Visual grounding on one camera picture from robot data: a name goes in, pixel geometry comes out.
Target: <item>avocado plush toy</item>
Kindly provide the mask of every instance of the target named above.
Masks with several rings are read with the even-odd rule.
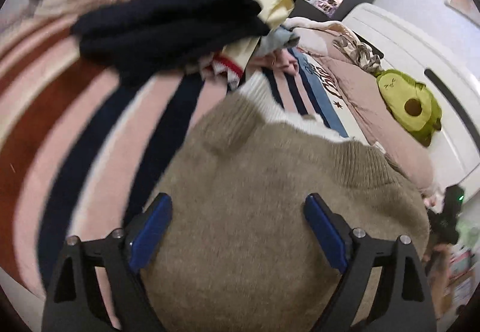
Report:
[[[377,83],[397,122],[423,146],[430,146],[433,133],[442,128],[442,109],[426,85],[395,69],[379,74]]]

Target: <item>blanket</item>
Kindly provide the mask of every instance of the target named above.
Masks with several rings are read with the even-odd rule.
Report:
[[[72,32],[83,56],[111,62],[136,86],[237,41],[258,41],[270,32],[261,20],[267,10],[255,0],[132,0],[88,12]]]
[[[80,57],[75,21],[26,21],[0,41],[0,266],[41,298],[65,237],[130,222],[229,92],[225,78],[176,70],[122,86],[114,68]],[[262,71],[284,109],[324,122],[303,71]]]
[[[356,65],[319,57],[325,71],[335,81],[343,99],[371,145],[379,145],[385,155],[429,197],[438,190],[428,151],[392,117],[378,91],[376,79]]]

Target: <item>pile of clothes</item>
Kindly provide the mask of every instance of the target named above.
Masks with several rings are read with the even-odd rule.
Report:
[[[429,152],[422,146],[425,145],[422,143],[424,140],[419,141],[416,138],[419,134],[412,133],[407,125],[399,122],[401,118],[395,116],[395,111],[392,111],[397,109],[400,112],[403,104],[411,98],[408,95],[404,98],[402,95],[408,94],[409,91],[396,86],[392,88],[393,94],[387,96],[385,88],[379,88],[379,82],[383,82],[382,77],[385,75],[387,77],[393,73],[398,80],[400,76],[392,71],[384,72],[380,67],[379,56],[374,55],[372,48],[360,41],[357,35],[341,22],[320,23],[295,17],[287,19],[284,25],[301,36],[299,47],[317,60],[322,71],[330,76],[368,143],[380,148],[385,156],[417,186],[426,199],[438,195],[434,200],[438,199],[440,202],[443,198],[440,187],[435,181]],[[429,110],[427,118],[436,119],[435,116],[439,114],[441,116],[441,110],[435,111],[435,105],[429,106],[429,101],[434,98],[427,94],[429,91],[425,84],[417,83],[410,77],[409,79],[413,82],[413,97],[422,99],[426,103],[424,113]],[[416,90],[423,91],[423,94],[417,94]],[[403,98],[405,102],[391,100],[392,98]],[[402,103],[401,106],[395,107],[394,105],[399,102]],[[426,122],[426,124],[427,127],[422,131],[426,130],[426,134],[431,135],[434,131],[433,122]]]
[[[82,16],[71,32],[81,54],[113,64],[128,86],[183,68],[227,76],[237,88],[247,64],[298,73],[287,52],[299,37],[280,24],[293,0],[131,0]]]
[[[384,71],[380,65],[383,54],[374,52],[370,44],[340,22],[321,23],[297,17],[289,19],[287,25],[302,36],[300,47],[306,51],[352,62],[374,76],[395,120],[423,146],[430,146],[434,133],[442,129],[442,109],[424,83],[394,69]],[[331,38],[331,31],[337,33],[335,38]]]

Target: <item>bed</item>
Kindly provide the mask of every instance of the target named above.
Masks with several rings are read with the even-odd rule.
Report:
[[[465,187],[466,203],[468,203],[468,200],[480,188],[480,135],[478,133],[480,114],[476,112],[480,105],[480,83],[465,67],[455,60],[451,52],[444,46],[436,43],[407,22],[378,7],[370,4],[359,5],[344,19],[343,23],[384,53],[382,66],[385,69],[395,68],[405,71],[415,79],[426,82],[427,86],[432,90],[443,109],[442,131],[436,133],[429,147],[430,156],[436,169],[436,178],[442,187],[461,183]],[[62,27],[62,24],[68,25],[68,22],[56,22],[55,24]],[[70,49],[68,44],[65,46],[66,50]],[[68,57],[68,51],[63,54],[63,57]],[[315,66],[315,60],[308,58],[308,61]],[[272,76],[265,70],[264,74],[270,80],[273,79],[271,86],[272,88],[276,87],[279,102],[282,103],[286,110],[298,110],[300,113],[305,111],[305,114],[317,112],[311,105],[311,101],[309,105],[310,88],[308,83],[302,81],[301,77]],[[146,169],[144,168],[143,161],[128,161],[131,156],[122,153],[126,152],[126,150],[136,149],[136,155],[143,157],[144,152],[148,153],[146,154],[147,156],[154,155],[155,149],[158,149],[158,146],[151,148],[149,141],[152,138],[158,138],[154,131],[154,129],[156,130],[155,125],[158,115],[165,110],[167,104],[156,102],[152,100],[152,97],[155,96],[155,90],[160,89],[160,86],[169,84],[168,89],[172,91],[176,89],[179,81],[175,77],[162,81],[152,81],[146,85],[144,93],[140,92],[143,95],[143,100],[133,101],[133,97],[130,97],[128,93],[118,92],[116,88],[118,82],[110,72],[100,74],[98,79],[101,80],[101,83],[94,88],[96,91],[91,93],[88,98],[85,98],[83,105],[78,105],[78,108],[71,109],[71,111],[76,111],[75,114],[79,117],[77,120],[82,118],[83,121],[73,122],[68,127],[64,127],[70,133],[68,137],[70,142],[65,140],[64,134],[63,137],[60,134],[55,135],[54,127],[52,126],[52,131],[46,133],[49,143],[44,143],[40,147],[44,150],[42,153],[43,164],[39,165],[37,160],[39,167],[36,170],[30,170],[26,174],[28,179],[22,189],[24,202],[18,205],[15,210],[14,219],[16,221],[13,231],[14,236],[17,233],[17,237],[20,236],[20,241],[24,243],[25,241],[27,243],[30,241],[30,244],[34,245],[37,240],[37,232],[40,229],[33,226],[29,227],[29,225],[33,225],[32,222],[38,221],[38,216],[41,213],[40,200],[47,198],[48,190],[44,188],[44,195],[38,195],[34,211],[32,211],[30,205],[25,204],[25,201],[29,200],[29,198],[34,198],[35,190],[37,189],[35,187],[38,186],[38,183],[51,182],[51,179],[55,178],[54,172],[63,163],[63,159],[68,155],[71,145],[81,139],[83,127],[91,123],[97,107],[105,104],[108,100],[113,100],[117,103],[115,107],[117,109],[116,118],[107,118],[107,121],[111,123],[111,130],[104,130],[103,137],[100,139],[97,137],[95,140],[101,155],[98,157],[93,155],[90,165],[86,168],[85,182],[89,186],[82,188],[80,184],[80,188],[74,195],[74,198],[89,203],[78,204],[77,206],[74,204],[72,214],[78,217],[78,219],[68,229],[69,234],[85,232],[86,227],[92,226],[90,222],[86,222],[85,216],[97,216],[96,222],[101,223],[102,230],[107,231],[105,234],[109,232],[109,228],[111,230],[116,227],[115,225],[119,225],[119,219],[119,222],[121,222],[123,218],[123,210],[119,212],[108,211],[108,209],[102,210],[98,208],[100,202],[115,198],[122,193],[129,194],[131,189],[135,188],[134,179],[138,177],[137,174],[146,169],[148,170],[148,166]],[[341,120],[347,135],[364,142],[365,137],[349,113],[345,103],[342,102],[341,97],[335,92],[334,87],[326,80],[322,80],[322,86],[325,89],[332,109],[334,109]],[[205,101],[203,110],[195,111],[195,108],[193,108],[193,117],[198,119],[204,111],[208,110],[209,106],[212,105],[212,102],[209,102],[209,98],[221,97],[222,95],[225,95],[225,86],[209,84],[203,96],[201,95],[202,100]],[[148,118],[147,121],[144,119],[144,122],[150,123],[148,130],[146,129],[146,132],[142,135],[135,133],[139,124],[133,122],[134,117],[131,117],[132,114],[139,111],[145,118]],[[102,117],[96,120],[97,124],[102,124],[104,121],[105,118]],[[119,139],[116,136],[116,131],[118,130],[130,130],[129,133],[136,135],[141,141],[131,143],[129,139]],[[10,176],[17,174],[18,168],[15,169],[15,166],[15,163],[11,163],[9,168],[11,170]],[[124,167],[130,171],[128,176],[125,171],[119,170],[119,168]],[[108,168],[118,169],[120,177],[117,177],[117,173],[115,173],[115,176],[109,176],[110,171],[108,171]],[[25,232],[28,232],[27,239],[22,237],[22,228],[26,227],[28,227],[25,230]],[[89,233],[90,235],[97,233],[98,237],[102,236],[101,231],[93,230]],[[27,252],[28,257],[25,256],[24,249],[25,247],[20,247],[19,251],[17,247],[15,251],[17,263],[20,265],[20,270],[23,271],[22,279],[18,280],[35,295],[27,291],[20,283],[15,282],[3,270],[0,271],[0,283],[20,316],[33,331],[37,331],[40,330],[44,291],[41,287],[40,271],[34,271],[33,274],[29,273],[37,269],[34,249]]]

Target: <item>pink stripe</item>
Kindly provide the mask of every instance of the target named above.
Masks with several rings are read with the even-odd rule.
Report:
[[[283,72],[275,71],[273,76],[277,82],[278,92],[280,93],[280,98],[282,99],[285,111],[298,113],[297,106],[295,106],[295,102],[293,101],[292,94],[289,90],[289,84],[287,83],[287,79]]]
[[[315,109],[310,102],[310,98],[308,97],[307,91],[305,90],[300,74],[295,75],[295,83],[297,84],[298,93],[301,96],[301,99],[303,101],[303,104],[305,105],[305,108],[307,109],[308,114],[315,115]]]
[[[45,24],[47,19],[28,19],[20,23],[19,26],[15,28],[12,27],[7,29],[5,33],[2,33],[0,39],[0,58],[7,54],[13,47],[12,44],[16,42],[21,42],[24,40],[24,37],[32,35],[35,30],[40,27],[42,24]]]
[[[205,80],[202,92],[198,98],[197,107],[190,120],[189,131],[205,114],[212,110],[218,102],[225,98],[227,93],[226,86],[227,79],[223,76],[216,76],[216,78]]]
[[[0,62],[0,77],[3,76],[4,73],[12,67],[12,65],[16,64],[18,60],[35,49],[35,47],[37,47],[40,43],[45,41],[53,34],[71,26],[73,23],[75,23],[75,21],[76,17],[71,15],[62,19],[58,19],[52,24],[49,24],[45,28],[35,32],[21,41],[21,43],[17,45],[14,50],[8,53]]]
[[[38,270],[37,238],[50,186],[78,135],[117,84],[116,74],[104,71],[88,86],[51,130],[23,182],[13,220],[13,245],[23,282],[39,298],[45,292]]]
[[[182,74],[156,75],[132,111],[117,123],[92,167],[69,233],[82,240],[103,238],[122,225],[130,188],[143,152]]]

